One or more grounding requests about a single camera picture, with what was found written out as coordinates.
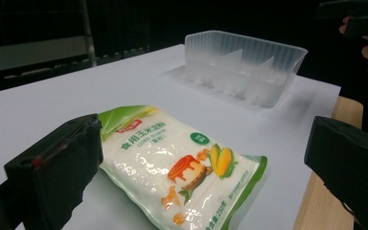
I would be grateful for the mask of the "white table sheet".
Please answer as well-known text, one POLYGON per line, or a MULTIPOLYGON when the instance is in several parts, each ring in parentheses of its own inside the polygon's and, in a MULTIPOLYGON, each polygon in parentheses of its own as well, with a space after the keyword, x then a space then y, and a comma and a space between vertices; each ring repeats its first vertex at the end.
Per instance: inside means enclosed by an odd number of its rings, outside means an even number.
POLYGON ((331 116, 337 86, 295 77, 287 96, 262 108, 183 79, 184 48, 0 91, 0 182, 4 165, 66 121, 149 104, 232 150, 268 159, 264 180, 231 221, 237 230, 292 230, 311 170, 304 154, 315 116, 331 116))

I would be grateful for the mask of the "metal stand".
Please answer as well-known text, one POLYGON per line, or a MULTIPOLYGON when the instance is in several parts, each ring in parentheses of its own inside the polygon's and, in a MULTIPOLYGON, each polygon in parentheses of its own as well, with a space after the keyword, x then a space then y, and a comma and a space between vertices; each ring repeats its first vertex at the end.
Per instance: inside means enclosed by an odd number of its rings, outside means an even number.
POLYGON ((149 0, 0 0, 0 90, 144 54, 149 0))

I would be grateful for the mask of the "white and green starch bag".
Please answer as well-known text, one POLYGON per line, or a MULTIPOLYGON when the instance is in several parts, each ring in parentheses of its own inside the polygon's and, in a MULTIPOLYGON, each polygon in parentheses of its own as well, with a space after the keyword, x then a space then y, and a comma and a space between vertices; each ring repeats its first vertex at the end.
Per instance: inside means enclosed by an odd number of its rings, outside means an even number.
POLYGON ((227 230, 265 173, 242 156, 148 105, 99 115, 101 168, 161 230, 227 230))

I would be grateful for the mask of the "clear plastic divided container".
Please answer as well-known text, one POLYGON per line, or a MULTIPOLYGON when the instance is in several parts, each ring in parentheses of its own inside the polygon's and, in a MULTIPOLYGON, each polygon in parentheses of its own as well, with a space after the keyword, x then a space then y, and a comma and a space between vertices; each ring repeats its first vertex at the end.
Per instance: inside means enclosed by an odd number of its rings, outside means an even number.
POLYGON ((185 79, 271 108, 287 94, 308 51, 223 31, 185 37, 185 79))

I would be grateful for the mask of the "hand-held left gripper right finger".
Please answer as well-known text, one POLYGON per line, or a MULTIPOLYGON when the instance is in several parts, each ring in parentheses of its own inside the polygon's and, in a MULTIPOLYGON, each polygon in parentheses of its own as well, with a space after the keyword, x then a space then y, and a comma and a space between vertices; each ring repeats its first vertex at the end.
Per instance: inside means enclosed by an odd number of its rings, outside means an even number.
POLYGON ((347 123, 313 119, 305 164, 368 230, 368 133, 347 123))

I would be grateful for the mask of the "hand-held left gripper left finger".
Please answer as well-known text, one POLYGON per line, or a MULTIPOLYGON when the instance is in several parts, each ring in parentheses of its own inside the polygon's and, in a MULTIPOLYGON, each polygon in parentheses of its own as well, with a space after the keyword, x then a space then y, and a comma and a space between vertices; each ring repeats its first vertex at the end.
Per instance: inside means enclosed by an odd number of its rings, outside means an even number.
POLYGON ((96 114, 70 120, 8 162, 10 226, 61 230, 103 162, 96 114))

